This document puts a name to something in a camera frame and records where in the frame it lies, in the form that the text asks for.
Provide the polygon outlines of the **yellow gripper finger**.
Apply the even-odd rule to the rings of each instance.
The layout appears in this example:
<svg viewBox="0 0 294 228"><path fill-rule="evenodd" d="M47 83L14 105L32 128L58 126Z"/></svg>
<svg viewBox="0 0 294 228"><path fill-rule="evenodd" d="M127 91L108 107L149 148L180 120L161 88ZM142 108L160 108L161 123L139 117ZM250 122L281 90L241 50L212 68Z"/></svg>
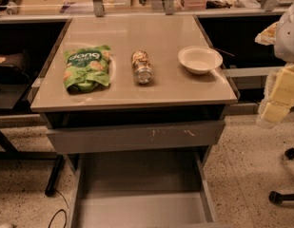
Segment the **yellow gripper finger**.
<svg viewBox="0 0 294 228"><path fill-rule="evenodd" d="M294 64L286 63L266 77L264 98L258 108L256 123L263 128L279 124L294 107Z"/></svg>

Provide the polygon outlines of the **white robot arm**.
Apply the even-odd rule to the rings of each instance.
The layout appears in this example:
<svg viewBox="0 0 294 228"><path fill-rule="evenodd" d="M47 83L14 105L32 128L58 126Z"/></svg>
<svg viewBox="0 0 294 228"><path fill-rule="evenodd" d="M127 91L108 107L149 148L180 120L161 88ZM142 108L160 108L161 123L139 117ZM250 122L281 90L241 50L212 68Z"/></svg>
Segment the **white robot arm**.
<svg viewBox="0 0 294 228"><path fill-rule="evenodd" d="M258 108L256 123L263 128L273 128L294 106L294 3L278 22L260 32L255 42L273 45L275 56L285 61L280 70L271 70L267 75L264 98Z"/></svg>

